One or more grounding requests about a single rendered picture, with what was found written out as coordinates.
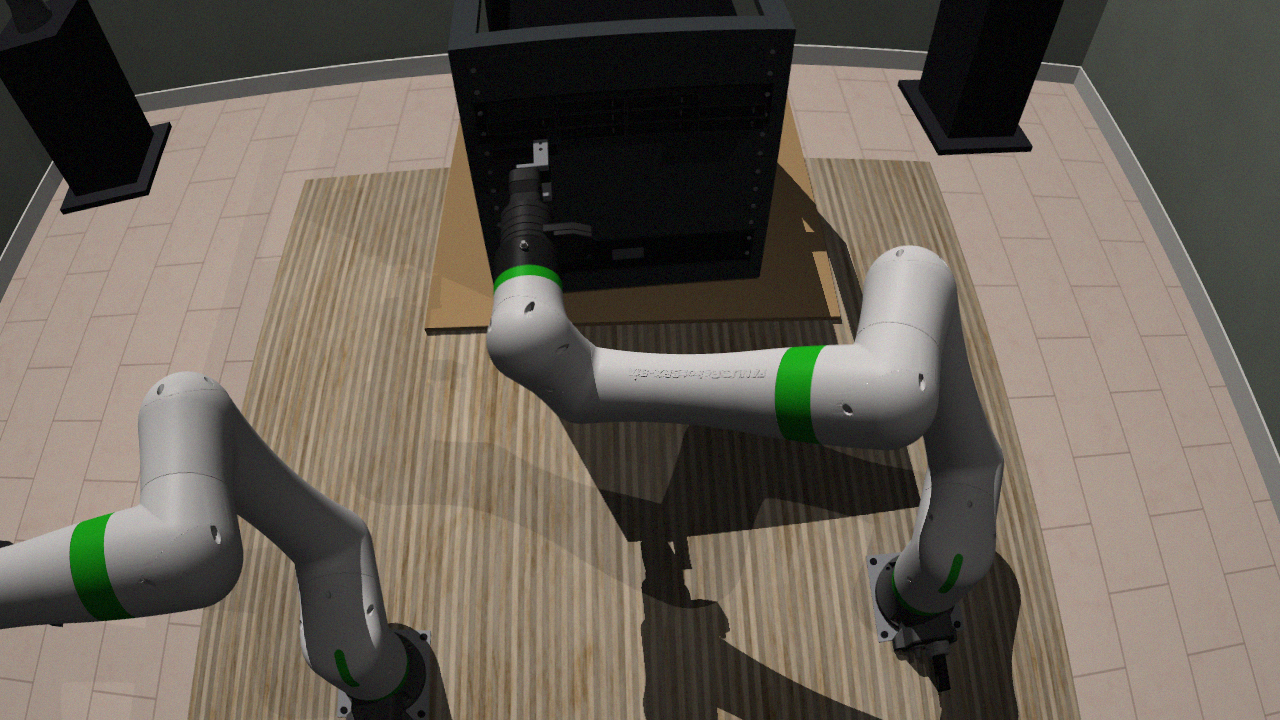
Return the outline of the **tan wooden board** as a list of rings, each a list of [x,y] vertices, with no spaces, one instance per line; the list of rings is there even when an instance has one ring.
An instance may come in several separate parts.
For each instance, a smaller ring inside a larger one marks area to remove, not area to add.
[[[840,320],[817,204],[788,102],[758,278],[563,292],[577,325]],[[486,331],[494,284],[460,122],[425,331]]]

